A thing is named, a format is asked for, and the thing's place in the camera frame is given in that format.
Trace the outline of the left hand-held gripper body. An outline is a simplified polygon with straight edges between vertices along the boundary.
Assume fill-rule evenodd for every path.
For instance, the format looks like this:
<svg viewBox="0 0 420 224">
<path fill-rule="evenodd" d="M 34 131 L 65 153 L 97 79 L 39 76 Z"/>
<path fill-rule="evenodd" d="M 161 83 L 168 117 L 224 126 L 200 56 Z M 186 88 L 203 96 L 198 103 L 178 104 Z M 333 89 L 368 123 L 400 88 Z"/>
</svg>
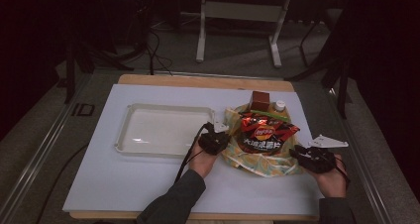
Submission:
<svg viewBox="0 0 420 224">
<path fill-rule="evenodd" d="M 206 133 L 201 133 L 198 139 L 198 145 L 209 155 L 217 156 L 221 153 L 223 141 L 230 139 L 223 139 L 222 134 L 226 132 L 216 132 L 214 125 L 207 122 L 202 126 L 206 130 Z"/>
</svg>

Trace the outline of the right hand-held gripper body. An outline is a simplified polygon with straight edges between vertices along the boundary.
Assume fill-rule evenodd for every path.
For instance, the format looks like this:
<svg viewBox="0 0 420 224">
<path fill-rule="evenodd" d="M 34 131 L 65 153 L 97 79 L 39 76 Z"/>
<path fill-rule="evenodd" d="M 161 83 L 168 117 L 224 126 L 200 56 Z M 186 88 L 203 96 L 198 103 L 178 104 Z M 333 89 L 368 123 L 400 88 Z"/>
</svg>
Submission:
<svg viewBox="0 0 420 224">
<path fill-rule="evenodd" d="M 346 148 L 349 144 L 347 142 L 335 140 L 323 135 L 308 143 L 308 153 L 300 153 L 306 159 L 299 164 L 315 173 L 324 173 L 336 167 L 336 158 L 329 148 Z"/>
</svg>

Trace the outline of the red black chips bag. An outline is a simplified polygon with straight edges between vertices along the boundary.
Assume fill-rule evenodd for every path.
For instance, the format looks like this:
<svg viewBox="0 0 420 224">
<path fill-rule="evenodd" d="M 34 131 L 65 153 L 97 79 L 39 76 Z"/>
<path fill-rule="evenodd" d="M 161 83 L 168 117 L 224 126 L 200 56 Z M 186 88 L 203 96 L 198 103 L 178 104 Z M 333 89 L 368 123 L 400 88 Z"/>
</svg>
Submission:
<svg viewBox="0 0 420 224">
<path fill-rule="evenodd" d="M 278 154 L 285 142 L 298 131 L 297 126 L 281 119 L 259 113 L 241 112 L 236 141 L 245 153 L 270 156 Z"/>
</svg>

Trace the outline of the orange patterned cloth bag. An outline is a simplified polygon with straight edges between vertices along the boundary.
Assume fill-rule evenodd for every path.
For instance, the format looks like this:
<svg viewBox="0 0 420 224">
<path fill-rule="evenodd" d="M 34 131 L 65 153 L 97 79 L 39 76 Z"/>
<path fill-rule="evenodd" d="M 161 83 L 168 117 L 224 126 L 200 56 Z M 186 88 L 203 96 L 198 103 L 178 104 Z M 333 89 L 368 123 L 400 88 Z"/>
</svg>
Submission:
<svg viewBox="0 0 420 224">
<path fill-rule="evenodd" d="M 298 145 L 296 134 L 289 138 L 281 151 L 275 155 L 249 154 L 238 146 L 236 134 L 240 129 L 241 112 L 251 112 L 251 109 L 248 105 L 242 105 L 235 109 L 227 108 L 225 110 L 225 123 L 229 126 L 228 134 L 231 136 L 229 146 L 222 152 L 222 157 L 226 163 L 233 168 L 242 169 L 262 177 L 302 174 L 303 169 L 299 166 L 297 159 L 289 153 L 289 149 L 293 150 L 294 146 Z M 286 109 L 283 112 L 266 112 L 289 118 Z"/>
</svg>

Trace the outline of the brown box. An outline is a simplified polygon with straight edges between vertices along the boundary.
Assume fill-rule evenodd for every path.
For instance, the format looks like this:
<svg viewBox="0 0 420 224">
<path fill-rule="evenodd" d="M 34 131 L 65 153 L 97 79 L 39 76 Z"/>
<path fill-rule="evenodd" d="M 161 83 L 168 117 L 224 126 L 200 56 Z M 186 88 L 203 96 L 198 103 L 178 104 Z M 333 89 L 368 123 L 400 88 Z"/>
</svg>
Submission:
<svg viewBox="0 0 420 224">
<path fill-rule="evenodd" d="M 269 94 L 261 91 L 253 91 L 249 108 L 251 110 L 266 111 L 269 107 Z"/>
</svg>

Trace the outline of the white plastic tray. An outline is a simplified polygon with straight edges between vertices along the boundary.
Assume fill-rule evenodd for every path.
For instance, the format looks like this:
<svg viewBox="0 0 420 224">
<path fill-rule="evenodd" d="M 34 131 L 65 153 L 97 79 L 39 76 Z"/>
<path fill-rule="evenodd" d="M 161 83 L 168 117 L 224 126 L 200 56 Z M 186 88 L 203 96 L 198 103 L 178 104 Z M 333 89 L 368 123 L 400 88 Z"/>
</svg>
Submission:
<svg viewBox="0 0 420 224">
<path fill-rule="evenodd" d="M 115 149 L 128 156 L 184 157 L 207 122 L 214 122 L 208 107 L 131 104 Z"/>
</svg>

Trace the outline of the person's left hand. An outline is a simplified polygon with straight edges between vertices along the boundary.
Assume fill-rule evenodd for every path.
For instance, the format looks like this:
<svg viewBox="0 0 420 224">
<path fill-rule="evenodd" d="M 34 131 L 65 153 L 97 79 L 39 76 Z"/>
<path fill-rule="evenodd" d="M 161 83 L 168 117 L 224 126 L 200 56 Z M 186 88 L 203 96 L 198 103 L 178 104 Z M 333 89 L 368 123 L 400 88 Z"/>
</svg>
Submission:
<svg viewBox="0 0 420 224">
<path fill-rule="evenodd" d="M 217 156 L 207 154 L 199 145 L 195 143 L 189 157 L 189 168 L 205 178 L 212 170 Z"/>
</svg>

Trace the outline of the person's right hand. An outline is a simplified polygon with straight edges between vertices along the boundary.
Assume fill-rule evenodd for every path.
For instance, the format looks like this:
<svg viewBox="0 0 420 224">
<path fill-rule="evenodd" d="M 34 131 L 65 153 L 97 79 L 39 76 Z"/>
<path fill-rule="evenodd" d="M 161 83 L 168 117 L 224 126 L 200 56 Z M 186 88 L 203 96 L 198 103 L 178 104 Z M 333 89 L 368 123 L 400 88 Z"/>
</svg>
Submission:
<svg viewBox="0 0 420 224">
<path fill-rule="evenodd" d="M 342 156 L 335 154 L 337 168 L 333 168 L 329 172 L 315 173 L 308 171 L 312 175 L 321 191 L 326 197 L 342 197 L 347 196 L 347 172 L 342 161 Z"/>
</svg>

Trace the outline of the black stand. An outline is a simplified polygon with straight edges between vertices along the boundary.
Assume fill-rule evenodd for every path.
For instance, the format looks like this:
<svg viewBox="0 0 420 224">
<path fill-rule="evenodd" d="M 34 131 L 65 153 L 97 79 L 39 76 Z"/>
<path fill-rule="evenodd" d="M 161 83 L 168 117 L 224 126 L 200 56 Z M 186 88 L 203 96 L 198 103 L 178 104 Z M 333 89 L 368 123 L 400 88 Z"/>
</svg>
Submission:
<svg viewBox="0 0 420 224">
<path fill-rule="evenodd" d="M 337 110 L 343 119 L 347 118 L 346 100 L 351 64 L 351 50 L 346 39 L 347 23 L 339 19 L 321 52 L 310 63 L 309 67 L 296 75 L 287 76 L 285 81 L 300 81 L 321 70 L 325 70 L 321 78 L 323 88 L 332 90 L 338 85 Z"/>
<path fill-rule="evenodd" d="M 81 42 L 76 39 L 67 41 L 65 50 L 65 78 L 62 78 L 58 83 L 60 86 L 66 88 L 64 103 L 68 104 L 75 94 L 76 64 L 79 65 L 82 72 L 92 73 L 94 63 L 91 57 L 94 56 L 119 70 L 132 70 L 131 67 L 121 64 L 121 61 L 137 56 L 140 53 L 141 52 L 139 50 L 133 50 L 132 52 L 121 56 L 109 56 L 105 52 L 102 52 L 85 42 Z"/>
</svg>

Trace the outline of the white metal stand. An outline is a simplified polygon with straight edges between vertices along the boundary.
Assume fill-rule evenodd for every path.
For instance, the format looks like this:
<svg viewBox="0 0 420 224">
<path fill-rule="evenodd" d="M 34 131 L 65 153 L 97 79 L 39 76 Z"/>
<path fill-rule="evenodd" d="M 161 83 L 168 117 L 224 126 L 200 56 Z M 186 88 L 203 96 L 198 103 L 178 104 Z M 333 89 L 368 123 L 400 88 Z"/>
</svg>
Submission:
<svg viewBox="0 0 420 224">
<path fill-rule="evenodd" d="M 203 62 L 206 45 L 206 19 L 231 19 L 276 23 L 274 32 L 268 37 L 270 54 L 274 67 L 282 67 L 278 38 L 285 22 L 291 0 L 283 0 L 280 6 L 253 5 L 220 1 L 201 0 L 200 31 L 196 52 L 196 61 Z"/>
</svg>

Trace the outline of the metal rail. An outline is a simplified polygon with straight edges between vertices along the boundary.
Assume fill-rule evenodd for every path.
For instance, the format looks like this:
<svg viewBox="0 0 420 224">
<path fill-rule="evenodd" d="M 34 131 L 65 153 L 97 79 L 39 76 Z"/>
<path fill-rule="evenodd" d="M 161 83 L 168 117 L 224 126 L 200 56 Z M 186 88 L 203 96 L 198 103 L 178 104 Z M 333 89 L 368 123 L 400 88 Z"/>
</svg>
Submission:
<svg viewBox="0 0 420 224">
<path fill-rule="evenodd" d="M 13 219 L 90 78 L 76 80 L 68 103 L 65 90 L 53 87 L 0 142 L 0 224 Z"/>
<path fill-rule="evenodd" d="M 356 133 L 351 128 L 349 119 L 343 119 L 336 109 L 336 102 L 338 100 L 337 93 L 334 89 L 326 89 L 325 92 L 328 96 L 329 104 L 332 107 L 335 116 L 338 118 L 341 129 L 344 131 L 346 138 L 350 143 L 349 153 L 353 159 L 353 164 L 357 171 L 360 183 L 364 188 L 365 194 L 378 224 L 392 224 L 389 213 L 384 206 L 381 195 L 379 194 L 374 183 L 374 179 L 371 176 L 371 172 L 368 169 L 368 163 L 362 154 L 360 143 L 357 141 Z"/>
</svg>

